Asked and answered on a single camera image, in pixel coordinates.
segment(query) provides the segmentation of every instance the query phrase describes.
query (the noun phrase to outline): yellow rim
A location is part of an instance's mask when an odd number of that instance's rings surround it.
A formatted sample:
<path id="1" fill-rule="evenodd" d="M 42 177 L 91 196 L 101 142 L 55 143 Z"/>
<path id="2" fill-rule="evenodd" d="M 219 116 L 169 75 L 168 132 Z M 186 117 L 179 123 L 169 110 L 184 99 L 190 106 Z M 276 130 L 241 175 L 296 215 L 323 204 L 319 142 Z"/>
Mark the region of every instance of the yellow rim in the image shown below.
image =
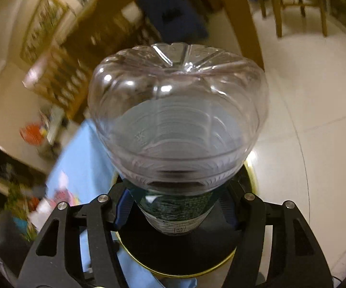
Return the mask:
<path id="1" fill-rule="evenodd" d="M 254 194 L 258 193 L 258 185 L 256 182 L 256 177 L 255 177 L 255 173 L 253 170 L 253 167 L 251 165 L 249 165 L 246 161 L 243 164 L 247 170 L 248 176 L 249 176 L 249 181 L 250 184 L 252 186 L 252 191 Z M 120 234 L 118 232 L 116 232 L 116 236 L 120 242 L 120 244 L 122 245 L 122 247 L 125 249 L 125 251 L 132 257 L 132 259 L 137 262 L 140 266 L 146 268 L 147 270 L 149 270 L 151 273 L 155 274 L 155 275 L 160 275 L 160 276 L 164 276 L 164 277 L 170 277 L 170 278 L 191 278 L 191 277 L 197 277 L 197 276 L 201 276 L 201 275 L 205 275 L 207 273 L 210 273 L 212 271 L 214 271 L 215 269 L 219 268 L 220 266 L 224 265 L 229 259 L 231 259 L 234 254 L 235 254 L 235 249 L 231 252 L 231 254 L 229 254 L 224 260 L 222 260 L 220 263 L 218 263 L 217 265 L 213 266 L 212 268 L 209 268 L 208 270 L 205 270 L 203 272 L 200 273 L 196 273 L 196 274 L 192 274 L 192 275 L 172 275 L 172 274 L 165 274 L 165 273 L 161 273 L 158 271 L 155 271 L 151 268 L 149 268 L 148 266 L 142 264 L 140 261 L 138 261 L 131 253 L 130 251 L 124 246 L 124 244 L 122 243 Z"/>

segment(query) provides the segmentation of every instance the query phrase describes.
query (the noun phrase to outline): black round surface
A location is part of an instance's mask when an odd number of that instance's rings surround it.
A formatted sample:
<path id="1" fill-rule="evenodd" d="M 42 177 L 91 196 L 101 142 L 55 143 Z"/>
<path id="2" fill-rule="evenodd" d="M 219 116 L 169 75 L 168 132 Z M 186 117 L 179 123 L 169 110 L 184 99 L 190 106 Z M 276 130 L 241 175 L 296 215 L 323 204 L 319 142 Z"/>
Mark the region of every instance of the black round surface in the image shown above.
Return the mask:
<path id="1" fill-rule="evenodd" d="M 244 166 L 231 185 L 251 191 Z M 119 231 L 122 245 L 141 265 L 162 275 L 187 277 L 206 273 L 230 258 L 239 234 L 226 222 L 219 201 L 199 227 L 182 236 L 155 230 L 135 203 Z"/>

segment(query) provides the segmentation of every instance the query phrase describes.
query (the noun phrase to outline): light blue cloth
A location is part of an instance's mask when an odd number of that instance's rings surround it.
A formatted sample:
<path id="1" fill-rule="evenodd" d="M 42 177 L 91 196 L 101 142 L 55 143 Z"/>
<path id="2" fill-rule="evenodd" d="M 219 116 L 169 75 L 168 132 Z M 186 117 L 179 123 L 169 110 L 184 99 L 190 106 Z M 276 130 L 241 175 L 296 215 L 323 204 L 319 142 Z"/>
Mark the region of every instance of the light blue cloth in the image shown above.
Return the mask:
<path id="1" fill-rule="evenodd" d="M 108 193 L 116 169 L 99 140 L 91 120 L 82 123 L 74 138 L 63 150 L 47 180 L 47 197 L 52 198 L 59 189 L 60 174 L 68 178 L 67 189 L 82 204 L 87 204 L 100 194 Z M 80 236 L 83 270 L 90 264 L 87 232 Z M 122 270 L 130 288 L 163 288 L 164 286 L 145 268 L 135 262 L 124 250 L 118 252 Z M 195 278 L 171 279 L 167 288 L 194 288 Z"/>

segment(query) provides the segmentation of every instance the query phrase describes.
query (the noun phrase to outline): picture frame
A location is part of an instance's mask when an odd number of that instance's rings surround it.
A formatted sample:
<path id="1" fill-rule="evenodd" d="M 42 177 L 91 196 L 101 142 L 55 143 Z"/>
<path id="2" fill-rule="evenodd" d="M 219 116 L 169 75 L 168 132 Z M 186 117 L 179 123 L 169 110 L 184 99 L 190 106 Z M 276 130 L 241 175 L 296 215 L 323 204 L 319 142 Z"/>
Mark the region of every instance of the picture frame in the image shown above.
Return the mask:
<path id="1" fill-rule="evenodd" d="M 68 11 L 60 0 L 39 0 L 26 30 L 20 57 L 32 65 L 51 43 L 53 35 Z"/>

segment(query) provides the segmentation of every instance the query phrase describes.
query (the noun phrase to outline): silver screw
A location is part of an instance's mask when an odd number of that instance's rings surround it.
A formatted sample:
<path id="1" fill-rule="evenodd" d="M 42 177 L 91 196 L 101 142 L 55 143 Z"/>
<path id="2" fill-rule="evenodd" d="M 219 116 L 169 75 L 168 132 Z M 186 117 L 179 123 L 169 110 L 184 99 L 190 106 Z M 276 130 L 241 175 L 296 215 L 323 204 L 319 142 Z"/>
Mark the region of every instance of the silver screw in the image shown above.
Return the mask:
<path id="1" fill-rule="evenodd" d="M 246 193 L 246 194 L 245 194 L 245 199 L 246 199 L 246 200 L 249 200 L 249 201 L 252 201 L 252 200 L 255 199 L 255 196 L 254 196 L 254 194 L 252 194 L 252 193 Z"/>
<path id="2" fill-rule="evenodd" d="M 108 201 L 108 199 L 109 199 L 108 195 L 105 195 L 105 194 L 99 195 L 99 197 L 97 198 L 99 202 L 105 202 L 105 201 Z"/>
<path id="3" fill-rule="evenodd" d="M 58 205 L 57 205 L 57 208 L 59 210 L 63 210 L 63 209 L 66 209 L 66 207 L 68 206 L 68 204 L 66 202 L 60 202 Z"/>
<path id="4" fill-rule="evenodd" d="M 287 202 L 285 202 L 285 207 L 286 207 L 287 209 L 294 209 L 295 203 L 292 202 L 292 201 L 290 201 L 290 200 L 288 200 Z"/>

